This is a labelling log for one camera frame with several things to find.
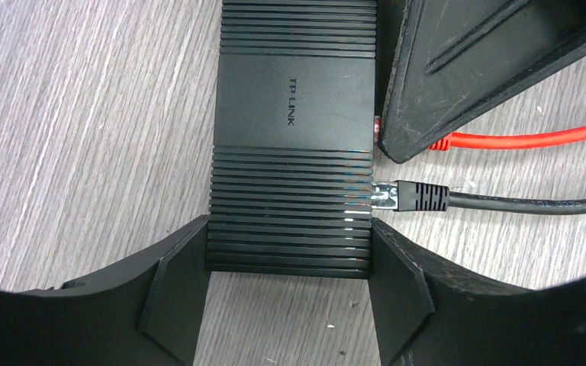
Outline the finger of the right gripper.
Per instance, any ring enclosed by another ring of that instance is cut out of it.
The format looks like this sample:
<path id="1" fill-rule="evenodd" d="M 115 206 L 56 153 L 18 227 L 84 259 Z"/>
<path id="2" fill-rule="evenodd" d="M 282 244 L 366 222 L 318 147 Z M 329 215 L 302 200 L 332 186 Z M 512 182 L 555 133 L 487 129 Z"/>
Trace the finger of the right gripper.
<path id="1" fill-rule="evenodd" d="M 378 148 L 404 163 L 586 56 L 586 1 L 380 1 Z"/>

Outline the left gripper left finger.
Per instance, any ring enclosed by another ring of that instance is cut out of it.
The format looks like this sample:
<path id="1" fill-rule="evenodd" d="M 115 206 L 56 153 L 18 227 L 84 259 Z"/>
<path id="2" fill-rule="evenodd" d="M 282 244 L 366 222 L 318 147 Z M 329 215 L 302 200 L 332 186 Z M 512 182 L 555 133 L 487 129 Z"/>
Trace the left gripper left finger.
<path id="1" fill-rule="evenodd" d="M 57 289 L 0 291 L 0 365 L 190 365 L 208 218 Z"/>

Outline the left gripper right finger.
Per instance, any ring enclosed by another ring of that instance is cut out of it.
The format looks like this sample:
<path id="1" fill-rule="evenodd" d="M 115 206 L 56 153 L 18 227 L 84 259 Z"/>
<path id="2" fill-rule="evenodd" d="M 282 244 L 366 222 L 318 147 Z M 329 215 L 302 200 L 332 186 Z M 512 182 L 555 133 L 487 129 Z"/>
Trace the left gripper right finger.
<path id="1" fill-rule="evenodd" d="M 586 365 L 586 278 L 530 290 L 372 222 L 368 280 L 383 365 Z"/>

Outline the black ribbed network switch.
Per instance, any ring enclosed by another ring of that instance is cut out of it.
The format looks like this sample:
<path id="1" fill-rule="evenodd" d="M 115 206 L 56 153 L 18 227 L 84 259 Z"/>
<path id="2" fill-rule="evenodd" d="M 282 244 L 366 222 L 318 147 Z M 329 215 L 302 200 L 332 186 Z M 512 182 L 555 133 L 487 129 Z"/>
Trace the black ribbed network switch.
<path id="1" fill-rule="evenodd" d="M 206 264 L 369 276 L 374 1 L 225 1 Z"/>

